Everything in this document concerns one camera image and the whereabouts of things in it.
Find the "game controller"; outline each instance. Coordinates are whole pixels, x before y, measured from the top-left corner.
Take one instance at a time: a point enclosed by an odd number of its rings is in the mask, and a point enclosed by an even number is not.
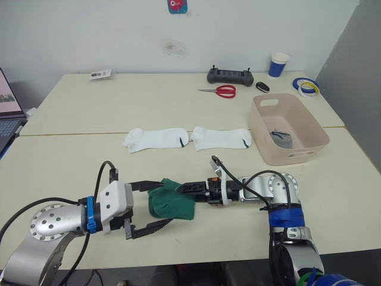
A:
[[[218,68],[214,67],[214,65],[213,68],[211,68],[208,72],[207,80],[209,83],[238,83],[246,86],[251,86],[254,82],[250,68],[244,71],[219,70]]]

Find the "laptop keyboard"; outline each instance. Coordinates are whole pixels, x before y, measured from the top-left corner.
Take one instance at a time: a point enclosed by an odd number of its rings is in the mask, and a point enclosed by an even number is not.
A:
[[[0,136],[10,136],[18,120],[0,120]]]

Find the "scissor handle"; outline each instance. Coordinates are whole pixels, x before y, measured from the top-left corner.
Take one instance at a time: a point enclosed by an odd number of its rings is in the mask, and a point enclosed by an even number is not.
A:
[[[216,88],[216,94],[223,98],[233,98],[236,96],[236,87],[234,85],[221,85],[218,88]]]

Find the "green cloth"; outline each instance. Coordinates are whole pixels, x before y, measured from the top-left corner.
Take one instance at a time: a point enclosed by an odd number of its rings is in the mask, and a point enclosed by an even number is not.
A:
[[[195,214],[195,197],[176,191],[181,184],[164,178],[164,186],[148,191],[148,208],[151,216],[165,219],[191,220]]]

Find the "white sock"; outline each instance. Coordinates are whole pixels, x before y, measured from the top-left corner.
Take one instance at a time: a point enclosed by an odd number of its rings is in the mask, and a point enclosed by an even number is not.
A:
[[[197,151],[210,148],[245,149],[251,145],[251,135],[247,129],[220,131],[196,126],[190,138]]]
[[[123,145],[130,153],[149,148],[182,148],[188,144],[188,133],[183,128],[146,131],[132,129],[124,139]]]

